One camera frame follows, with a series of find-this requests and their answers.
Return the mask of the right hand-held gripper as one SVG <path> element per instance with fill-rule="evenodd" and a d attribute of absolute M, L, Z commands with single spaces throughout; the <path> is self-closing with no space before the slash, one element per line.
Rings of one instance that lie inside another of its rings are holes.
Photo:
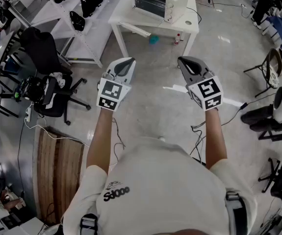
<path fill-rule="evenodd" d="M 192 100 L 206 112 L 223 104 L 223 88 L 218 76 L 207 70 L 206 64 L 198 58 L 181 56 L 178 66 L 187 83 L 186 88 Z"/>

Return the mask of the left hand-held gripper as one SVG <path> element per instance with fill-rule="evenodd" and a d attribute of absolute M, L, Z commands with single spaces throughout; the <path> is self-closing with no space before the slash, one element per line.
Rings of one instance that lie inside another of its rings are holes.
<path fill-rule="evenodd" d="M 135 66 L 136 60 L 132 57 L 120 58 L 109 64 L 97 85 L 96 105 L 98 107 L 113 112 L 118 110 L 121 102 L 131 90 L 130 82 Z"/>

